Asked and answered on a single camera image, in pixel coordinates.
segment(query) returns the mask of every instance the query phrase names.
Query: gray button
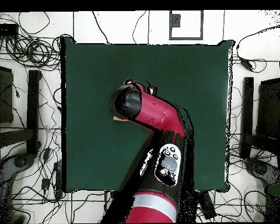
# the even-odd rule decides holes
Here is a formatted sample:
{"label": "gray button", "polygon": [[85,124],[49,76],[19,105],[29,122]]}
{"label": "gray button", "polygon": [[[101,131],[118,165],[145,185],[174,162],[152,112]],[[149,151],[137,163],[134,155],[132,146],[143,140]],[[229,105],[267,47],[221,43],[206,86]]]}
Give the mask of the gray button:
{"label": "gray button", "polygon": [[162,166],[165,169],[174,172],[177,169],[177,162],[171,156],[166,156],[162,161]]}

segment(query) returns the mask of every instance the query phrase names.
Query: robot control panel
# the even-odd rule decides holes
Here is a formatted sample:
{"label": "robot control panel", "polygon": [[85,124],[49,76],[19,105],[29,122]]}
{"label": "robot control panel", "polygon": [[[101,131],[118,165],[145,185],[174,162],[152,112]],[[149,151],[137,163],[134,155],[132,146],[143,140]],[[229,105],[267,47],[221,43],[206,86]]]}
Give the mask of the robot control panel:
{"label": "robot control panel", "polygon": [[166,186],[176,186],[179,177],[181,153],[174,144],[165,144],[159,151],[155,166],[156,178]]}

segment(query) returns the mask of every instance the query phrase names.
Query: dark green table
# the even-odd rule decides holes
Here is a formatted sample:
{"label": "dark green table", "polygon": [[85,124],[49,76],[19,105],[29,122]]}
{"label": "dark green table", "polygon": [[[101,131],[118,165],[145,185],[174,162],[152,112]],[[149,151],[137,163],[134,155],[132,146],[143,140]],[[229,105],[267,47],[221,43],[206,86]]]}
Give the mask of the dark green table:
{"label": "dark green table", "polygon": [[195,188],[224,189],[232,45],[74,44],[66,38],[67,191],[117,190],[147,139],[149,131],[114,121],[109,112],[110,94],[128,78],[150,82],[160,97],[187,109],[195,129]]}

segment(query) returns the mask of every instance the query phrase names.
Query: black cable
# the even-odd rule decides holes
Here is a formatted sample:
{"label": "black cable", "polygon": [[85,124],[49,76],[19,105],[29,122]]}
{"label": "black cable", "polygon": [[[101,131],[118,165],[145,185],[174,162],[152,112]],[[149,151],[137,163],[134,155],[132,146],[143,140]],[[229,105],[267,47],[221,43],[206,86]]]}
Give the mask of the black cable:
{"label": "black cable", "polygon": [[95,19],[95,21],[96,21],[97,27],[99,28],[99,30],[101,31],[101,33],[102,33],[102,34],[103,34],[103,36],[105,37],[105,39],[106,39],[106,41],[107,41],[107,44],[109,44],[109,41],[108,41],[108,39],[107,39],[107,36],[104,34],[104,32],[102,31],[102,29],[100,28],[99,23],[97,22],[95,12],[94,12],[94,11],[92,11],[92,14],[93,14],[93,17],[94,17],[94,19]]}
{"label": "black cable", "polygon": [[262,30],[256,32],[256,33],[249,34],[248,36],[243,37],[243,38],[239,41],[238,45],[236,46],[236,55],[237,55],[237,57],[239,58],[239,60],[241,60],[241,61],[247,61],[247,62],[254,62],[254,63],[255,63],[255,67],[256,67],[256,61],[264,61],[264,62],[265,62],[265,67],[264,67],[264,69],[262,69],[261,71],[254,71],[254,69],[255,69],[255,68],[254,68],[254,69],[251,69],[251,70],[250,70],[251,72],[253,72],[253,73],[260,73],[260,72],[264,71],[264,70],[266,69],[266,67],[267,67],[267,61],[266,61],[265,59],[263,59],[263,58],[259,58],[259,59],[255,59],[255,60],[254,60],[254,59],[245,59],[245,58],[242,58],[242,57],[239,55],[240,43],[241,43],[244,39],[246,39],[246,38],[248,38],[248,37],[251,37],[251,36],[256,35],[256,34],[264,33],[264,32],[266,32],[266,31],[269,31],[269,30],[272,30],[272,29],[276,29],[276,28],[279,28],[279,27],[280,27],[280,24],[279,24],[279,25],[276,25],[276,26],[274,26],[274,27],[267,27],[267,28],[265,28],[265,29],[262,29]]}
{"label": "black cable", "polygon": [[135,42],[135,44],[136,44],[136,41],[135,41],[135,39],[134,39],[134,33],[135,33],[135,30],[136,30],[136,27],[137,27],[137,25],[138,25],[138,22],[140,21],[140,19],[143,17],[143,15],[145,15],[147,13],[147,10],[139,17],[139,19],[137,20],[137,22],[136,22],[136,25],[135,25],[135,27],[134,27],[134,31],[133,31],[133,34],[132,34],[132,37],[133,37],[133,41]]}
{"label": "black cable", "polygon": [[61,104],[60,102],[56,101],[56,98],[55,98],[55,94],[57,91],[59,91],[61,89],[61,87],[59,89],[56,89],[55,92],[53,93],[53,100],[57,103],[57,104]]}
{"label": "black cable", "polygon": [[74,221],[75,221],[75,212],[76,211],[78,211],[79,209],[81,209],[85,204],[86,204],[86,202],[87,202],[87,199],[90,197],[90,196],[102,196],[102,195],[104,195],[104,193],[102,193],[102,194],[96,194],[96,193],[91,193],[91,194],[89,194],[87,197],[86,197],[86,199],[84,200],[84,202],[83,202],[83,204],[81,205],[81,206],[79,206],[78,208],[76,208],[74,211],[73,211],[73,214],[72,214],[72,223],[74,223]]}
{"label": "black cable", "polygon": [[40,29],[39,31],[35,32],[35,33],[28,33],[22,26],[21,22],[20,22],[20,15],[21,15],[22,12],[19,13],[19,16],[18,16],[18,19],[19,19],[19,27],[27,34],[27,35],[31,35],[31,34],[38,34],[40,33],[41,31],[43,31],[49,24],[50,24],[50,18],[48,17],[47,13],[44,12],[45,16],[47,17],[48,19],[48,23],[42,28]]}

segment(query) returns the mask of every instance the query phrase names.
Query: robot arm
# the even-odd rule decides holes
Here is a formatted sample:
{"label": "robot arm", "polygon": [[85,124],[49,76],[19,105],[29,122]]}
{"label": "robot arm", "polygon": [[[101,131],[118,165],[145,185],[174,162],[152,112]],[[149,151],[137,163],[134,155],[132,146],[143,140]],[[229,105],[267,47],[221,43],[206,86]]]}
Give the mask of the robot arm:
{"label": "robot arm", "polygon": [[110,97],[114,116],[151,130],[155,137],[146,167],[142,159],[135,171],[133,181],[139,183],[127,223],[176,222],[186,129],[180,113],[156,97],[156,89],[126,80]]}

